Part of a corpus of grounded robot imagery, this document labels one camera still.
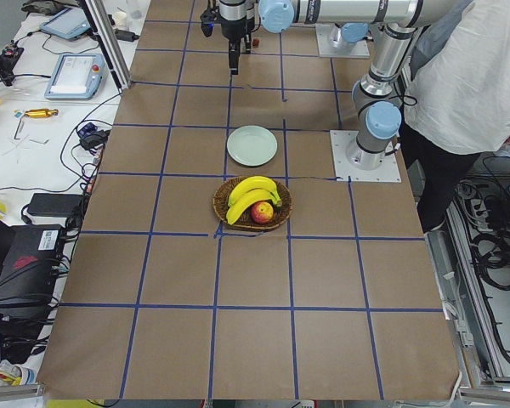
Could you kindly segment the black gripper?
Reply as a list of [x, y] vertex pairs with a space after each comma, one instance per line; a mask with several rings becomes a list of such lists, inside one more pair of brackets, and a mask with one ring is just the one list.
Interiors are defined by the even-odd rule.
[[229, 70], [231, 75], [239, 73], [241, 42], [244, 40], [245, 54], [252, 52], [252, 31], [255, 27], [255, 2], [253, 0], [219, 0], [218, 14], [222, 33], [229, 40]]

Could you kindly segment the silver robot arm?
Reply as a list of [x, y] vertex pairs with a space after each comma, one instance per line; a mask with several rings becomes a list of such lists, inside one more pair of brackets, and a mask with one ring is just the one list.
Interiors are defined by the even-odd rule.
[[250, 48], [257, 21], [272, 33], [282, 33], [294, 23], [381, 24], [383, 34], [370, 69], [352, 92], [360, 130], [345, 150], [354, 167], [374, 170], [380, 166], [400, 127], [400, 110], [388, 100], [392, 84], [419, 37], [419, 28], [439, 20], [453, 4], [424, 0], [210, 1], [200, 19], [207, 37], [214, 25], [220, 25], [229, 44], [229, 69], [233, 75], [238, 72], [241, 53]]

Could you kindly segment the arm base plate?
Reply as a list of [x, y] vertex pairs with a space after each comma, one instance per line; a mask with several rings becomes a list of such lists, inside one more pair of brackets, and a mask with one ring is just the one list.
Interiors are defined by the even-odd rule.
[[367, 23], [317, 24], [319, 56], [329, 58], [368, 59]]
[[358, 146], [357, 134], [358, 131], [330, 131], [335, 178], [343, 182], [400, 183], [393, 141], [388, 141], [383, 152], [368, 153]]

